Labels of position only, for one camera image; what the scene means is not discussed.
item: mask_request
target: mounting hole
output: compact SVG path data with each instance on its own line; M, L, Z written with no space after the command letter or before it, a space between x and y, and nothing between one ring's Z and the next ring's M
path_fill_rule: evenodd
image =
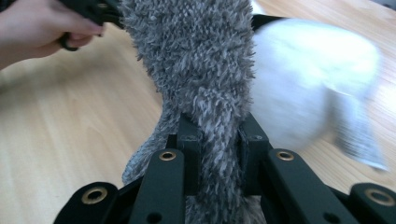
M197 137L194 135L181 135L180 140L182 140L182 141L196 141Z
M176 153L175 152L171 152L171 151L165 151L160 155L160 159L162 161L171 161L176 157Z
M262 136L260 136L260 135L253 135L253 136L250 136L250 139L251 139L251 140L256 140L256 141L258 141L258 140L262 140Z
M99 3L97 6L99 8L101 8L101 9L107 9L108 8L108 5L106 3Z
M85 191L82 195L82 202L85 204L95 204L101 202L107 196L107 189L94 187Z
M276 156L280 158L282 161L292 161L294 160L293 154L287 151L280 151L276 153Z
M150 213L147 217L148 223L159 223L163 219L163 216L159 213Z
M333 213L324 213L323 217L329 223L341 223L340 218Z
M379 189L367 189L364 191L366 194L367 198L369 198L371 201L375 203L379 203L384 206L394 206L395 205L395 200L388 195L386 192L379 190Z

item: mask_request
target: brass threaded hole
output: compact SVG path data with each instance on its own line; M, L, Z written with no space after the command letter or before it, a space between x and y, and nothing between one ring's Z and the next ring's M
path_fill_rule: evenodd
M324 213L323 218L332 224L338 224L341 223L341 219L334 213Z
M176 153L175 152L171 152L171 151L165 151L160 155L160 159L162 161L171 161L176 157Z
M292 161L294 160L293 154L287 151L279 151L276 153L276 156L280 158L282 161Z
M82 195L82 202L85 204L95 204L101 202L107 196L107 189L94 187L85 191Z
M150 213L146 218L148 223L160 223L163 216L160 213Z
M395 199L388 195L386 192L379 190L379 189L367 189L364 191L367 198L375 203L379 203L384 206L394 206Z

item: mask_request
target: wooden floor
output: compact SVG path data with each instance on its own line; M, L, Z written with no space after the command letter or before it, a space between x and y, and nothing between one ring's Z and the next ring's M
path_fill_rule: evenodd
M390 172L354 162L325 137L301 153L328 185L396 190L396 12L363 0L259 0L270 15L324 21L366 36L384 54L369 104ZM80 187L122 187L129 157L151 134L161 95L136 61L131 38L108 25L78 52L60 51L0 72L0 223L51 223Z

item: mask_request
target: black plastic mount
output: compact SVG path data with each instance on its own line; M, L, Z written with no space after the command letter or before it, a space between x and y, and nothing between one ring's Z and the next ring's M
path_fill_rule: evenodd
M146 174L122 189L92 183L79 189L55 224L182 224L185 197L200 188L199 128L182 115L165 150L154 153ZM371 183L346 195L324 185L304 160L272 149L249 115L239 130L238 153L245 195L261 195L268 224L396 223L396 193Z

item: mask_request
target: hand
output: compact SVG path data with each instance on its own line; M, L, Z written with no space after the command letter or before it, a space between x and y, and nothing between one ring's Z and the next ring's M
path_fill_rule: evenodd
M79 48L103 31L57 0L18 0L0 13L0 69L55 53L66 32L71 33L68 46Z

